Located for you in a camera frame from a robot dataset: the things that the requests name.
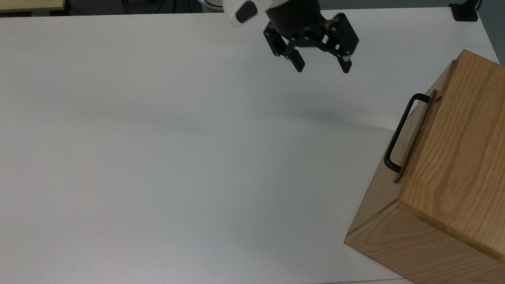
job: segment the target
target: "drawer handle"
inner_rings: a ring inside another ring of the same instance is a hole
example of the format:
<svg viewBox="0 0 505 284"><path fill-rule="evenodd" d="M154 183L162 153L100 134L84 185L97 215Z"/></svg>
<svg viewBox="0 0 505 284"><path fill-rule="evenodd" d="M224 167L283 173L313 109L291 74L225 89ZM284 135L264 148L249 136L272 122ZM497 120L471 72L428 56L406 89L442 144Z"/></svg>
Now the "drawer handle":
<svg viewBox="0 0 505 284"><path fill-rule="evenodd" d="M429 103L430 98L431 98L430 96L427 96L423 93L417 93L413 95L412 98L409 100L409 103L407 104L407 107L405 108L405 111L401 116L400 122L398 123L398 127L396 127L396 130L393 134L393 138L391 139L391 142L389 142L386 154L384 155L384 164L386 164L386 167L388 167L389 169L398 173L401 171L401 167L391 161L391 153L393 152L394 145L396 144L396 141L400 136L400 131L403 128L403 125L405 124L407 117L409 116L409 112L412 108L412 105L414 104L414 101L419 100L425 103Z"/></svg>

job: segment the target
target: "wooden box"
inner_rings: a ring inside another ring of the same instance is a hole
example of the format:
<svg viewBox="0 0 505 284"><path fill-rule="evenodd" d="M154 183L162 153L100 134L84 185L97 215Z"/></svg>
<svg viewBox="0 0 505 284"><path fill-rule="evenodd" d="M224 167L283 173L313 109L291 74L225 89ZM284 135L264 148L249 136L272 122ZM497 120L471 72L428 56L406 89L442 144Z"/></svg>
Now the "wooden box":
<svg viewBox="0 0 505 284"><path fill-rule="evenodd" d="M505 67L463 51L426 95L344 242L417 284L504 284Z"/></svg>

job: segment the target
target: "white tabletop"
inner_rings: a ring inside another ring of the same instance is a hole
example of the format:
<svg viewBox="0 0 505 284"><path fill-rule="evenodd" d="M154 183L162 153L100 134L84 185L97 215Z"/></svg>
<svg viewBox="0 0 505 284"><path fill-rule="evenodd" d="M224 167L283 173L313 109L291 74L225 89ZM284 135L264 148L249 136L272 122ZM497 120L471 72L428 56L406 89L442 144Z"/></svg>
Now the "white tabletop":
<svg viewBox="0 0 505 284"><path fill-rule="evenodd" d="M497 58L449 8L344 12L349 74L307 49L297 73L264 16L0 19L0 282L401 278L347 229L408 98Z"/></svg>

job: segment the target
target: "floor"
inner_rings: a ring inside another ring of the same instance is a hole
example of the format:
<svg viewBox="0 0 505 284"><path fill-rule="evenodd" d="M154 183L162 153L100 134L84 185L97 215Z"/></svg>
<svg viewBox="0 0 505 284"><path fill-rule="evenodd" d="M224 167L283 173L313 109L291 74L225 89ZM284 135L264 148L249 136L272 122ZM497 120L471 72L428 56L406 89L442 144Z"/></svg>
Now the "floor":
<svg viewBox="0 0 505 284"><path fill-rule="evenodd" d="M154 13L201 13L198 0L70 0L70 15L117 15ZM319 0L323 10L379 9L412 7L447 7L450 3L463 0ZM479 15L493 44L496 55L505 64L505 1L483 0ZM37 12L33 16L48 16L48 12Z"/></svg>

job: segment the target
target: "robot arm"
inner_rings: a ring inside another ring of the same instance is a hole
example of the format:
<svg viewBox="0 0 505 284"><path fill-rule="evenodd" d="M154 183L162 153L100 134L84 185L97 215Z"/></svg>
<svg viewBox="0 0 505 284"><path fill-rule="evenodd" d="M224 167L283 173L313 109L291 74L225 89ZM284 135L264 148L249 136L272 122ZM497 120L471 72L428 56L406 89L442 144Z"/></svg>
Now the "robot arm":
<svg viewBox="0 0 505 284"><path fill-rule="evenodd" d="M223 7L235 27L265 12L270 22L264 35L270 49L289 59L298 72L305 62L295 47L311 46L335 56L344 73L349 72L359 39L345 14L325 19L318 0L224 0Z"/></svg>

